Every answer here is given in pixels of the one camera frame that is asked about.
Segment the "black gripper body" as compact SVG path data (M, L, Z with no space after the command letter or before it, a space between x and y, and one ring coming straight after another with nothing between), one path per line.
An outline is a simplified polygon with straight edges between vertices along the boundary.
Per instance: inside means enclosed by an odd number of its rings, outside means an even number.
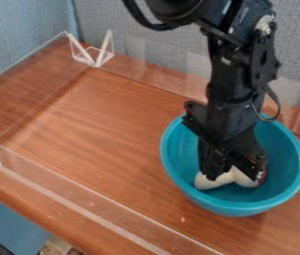
M247 93L243 97L217 95L206 90L207 103L183 103L182 123L197 135L198 140L227 149L226 159L233 155L254 157L265 154L254 136L263 92Z

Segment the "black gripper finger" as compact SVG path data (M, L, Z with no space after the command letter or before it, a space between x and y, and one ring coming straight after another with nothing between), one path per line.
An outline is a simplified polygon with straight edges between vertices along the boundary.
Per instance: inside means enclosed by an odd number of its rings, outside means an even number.
M207 180L214 181L231 167L231 163L226 159L227 149L225 147L215 147L199 140L197 153L199 172Z
M266 177L266 155L257 154L254 157L245 157L241 154L230 157L234 166L235 182L262 182Z

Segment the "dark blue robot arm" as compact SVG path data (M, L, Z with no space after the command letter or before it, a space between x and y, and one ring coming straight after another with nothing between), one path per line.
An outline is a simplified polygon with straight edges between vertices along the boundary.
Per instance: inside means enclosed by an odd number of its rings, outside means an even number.
M136 0L122 0L132 18L150 30L194 24L207 40L211 64L206 103L183 104L182 123L198 137L199 175L215 183L237 174L258 185L266 176L266 152L255 137L265 98L277 95L269 83L281 63L274 52L276 13L269 0L144 0L156 18L146 18Z

